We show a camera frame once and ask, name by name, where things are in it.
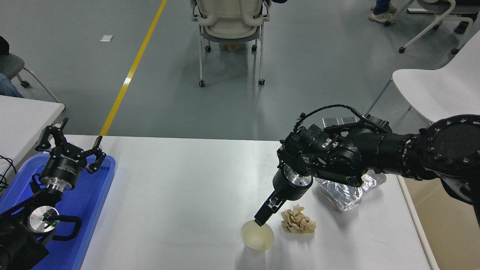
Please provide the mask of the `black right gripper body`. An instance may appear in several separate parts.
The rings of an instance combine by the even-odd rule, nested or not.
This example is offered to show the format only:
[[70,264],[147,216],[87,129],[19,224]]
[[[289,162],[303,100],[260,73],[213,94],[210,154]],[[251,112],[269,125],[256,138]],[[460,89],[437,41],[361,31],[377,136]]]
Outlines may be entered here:
[[275,197],[279,200],[296,201],[312,186],[312,177],[303,176],[293,169],[278,169],[273,178]]

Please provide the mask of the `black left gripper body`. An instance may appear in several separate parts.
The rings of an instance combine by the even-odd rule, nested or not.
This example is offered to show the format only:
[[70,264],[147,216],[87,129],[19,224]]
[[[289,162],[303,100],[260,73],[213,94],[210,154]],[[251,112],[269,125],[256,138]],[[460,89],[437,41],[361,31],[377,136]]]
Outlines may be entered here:
[[86,158],[78,157],[82,151],[76,146],[67,150],[60,146],[54,147],[39,176],[39,181],[47,185],[49,179],[57,178],[65,181],[68,186],[76,186],[83,168],[86,167]]

